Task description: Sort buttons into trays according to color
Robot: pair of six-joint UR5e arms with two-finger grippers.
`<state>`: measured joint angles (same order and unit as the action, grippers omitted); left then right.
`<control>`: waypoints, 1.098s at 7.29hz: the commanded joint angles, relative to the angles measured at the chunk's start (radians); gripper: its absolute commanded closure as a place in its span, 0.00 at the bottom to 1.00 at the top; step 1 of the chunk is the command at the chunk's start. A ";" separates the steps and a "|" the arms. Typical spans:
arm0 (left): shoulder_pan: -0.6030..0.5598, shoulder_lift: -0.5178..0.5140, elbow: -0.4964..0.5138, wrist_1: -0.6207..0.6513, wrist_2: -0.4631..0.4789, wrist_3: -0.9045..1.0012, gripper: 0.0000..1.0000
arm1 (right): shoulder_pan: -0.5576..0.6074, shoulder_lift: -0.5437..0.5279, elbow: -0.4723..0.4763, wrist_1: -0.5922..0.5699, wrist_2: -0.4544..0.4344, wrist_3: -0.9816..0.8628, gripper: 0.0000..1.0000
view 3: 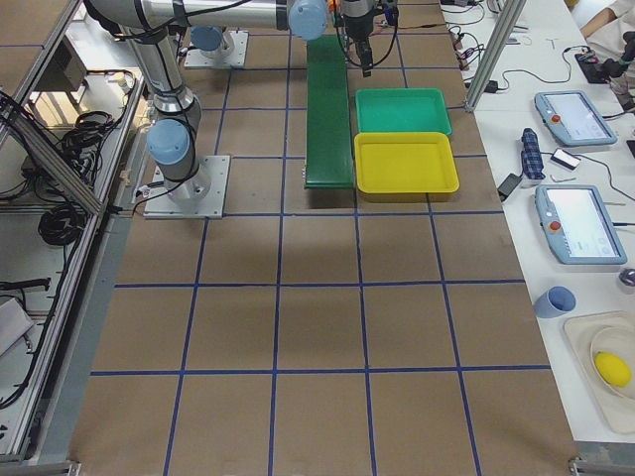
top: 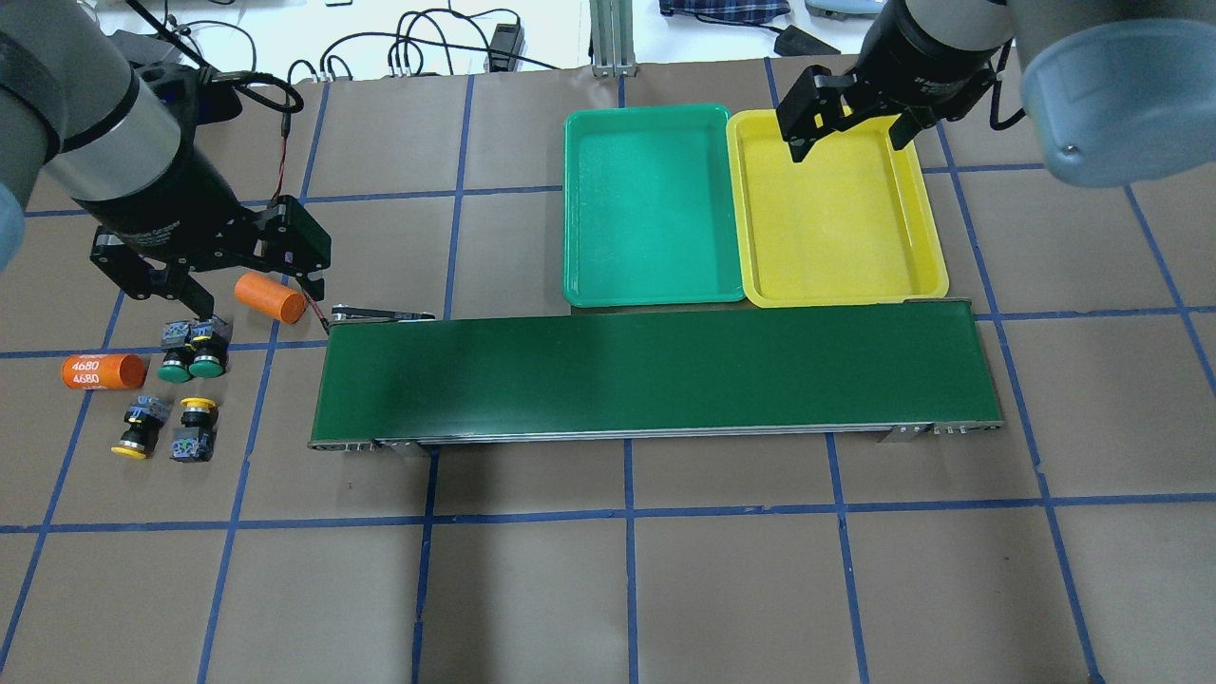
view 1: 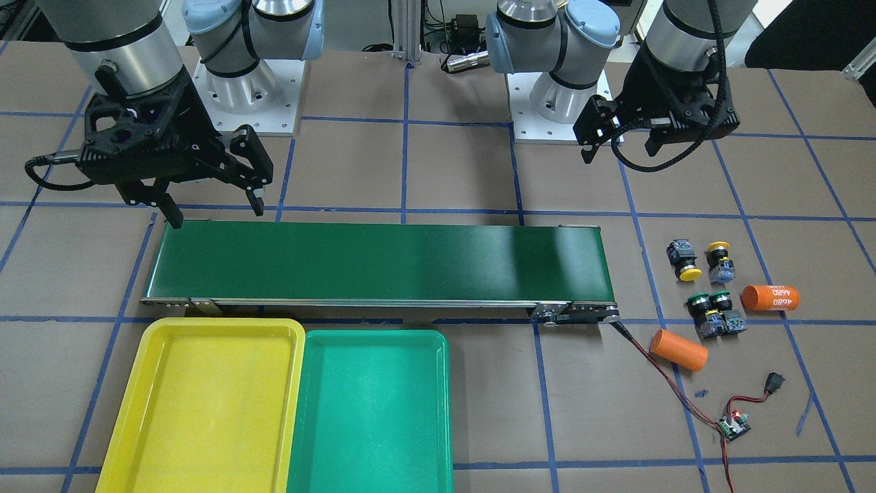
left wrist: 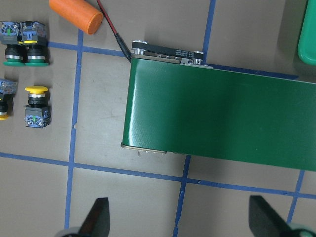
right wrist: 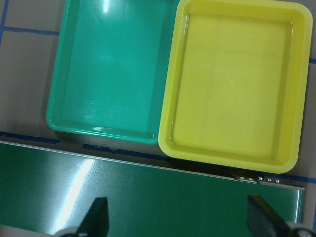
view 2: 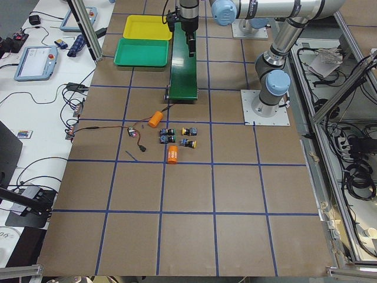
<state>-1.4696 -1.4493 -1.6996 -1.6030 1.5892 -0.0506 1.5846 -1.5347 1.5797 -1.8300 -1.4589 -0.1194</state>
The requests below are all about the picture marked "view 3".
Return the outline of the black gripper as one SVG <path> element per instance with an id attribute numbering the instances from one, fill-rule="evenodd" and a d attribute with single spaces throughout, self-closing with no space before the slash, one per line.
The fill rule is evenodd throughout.
<path id="1" fill-rule="evenodd" d="M 358 66 L 363 77 L 370 77 L 373 69 L 373 53 L 369 39 L 374 31 L 374 20 L 384 15 L 389 26 L 395 26 L 399 18 L 396 1 L 342 0 L 337 12 L 342 19 L 347 37 L 354 44 Z"/>

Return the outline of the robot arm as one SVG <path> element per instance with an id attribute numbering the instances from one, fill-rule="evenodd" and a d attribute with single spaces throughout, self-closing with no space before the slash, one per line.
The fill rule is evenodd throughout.
<path id="1" fill-rule="evenodd" d="M 308 117 L 316 107 L 333 113 L 319 131 L 308 126 L 305 186 L 352 189 L 350 125 L 343 110 L 347 64 L 368 77 L 374 59 L 370 36 L 377 16 L 399 25 L 394 1 L 89 1 L 88 13 L 112 36 L 129 41 L 158 101 L 159 111 L 184 118 L 195 106 L 169 43 L 171 28 L 256 27 L 288 31 L 307 42 Z"/>
<path id="2" fill-rule="evenodd" d="M 223 59 L 233 53 L 231 36 L 220 27 L 194 26 L 190 29 L 190 42 L 193 47 L 211 59 Z"/>

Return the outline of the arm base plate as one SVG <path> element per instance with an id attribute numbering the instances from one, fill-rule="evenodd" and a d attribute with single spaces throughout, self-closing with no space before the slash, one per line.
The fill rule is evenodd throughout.
<path id="1" fill-rule="evenodd" d="M 143 216 L 148 219 L 219 219 L 223 215 L 228 182 L 230 157 L 200 156 L 193 178 L 177 186 L 164 183 L 163 173 L 155 167 L 156 180 L 144 203 Z"/>
<path id="2" fill-rule="evenodd" d="M 241 69 L 245 65 L 249 34 L 247 31 L 223 32 L 219 47 L 213 51 L 194 48 L 187 52 L 187 69 Z"/>

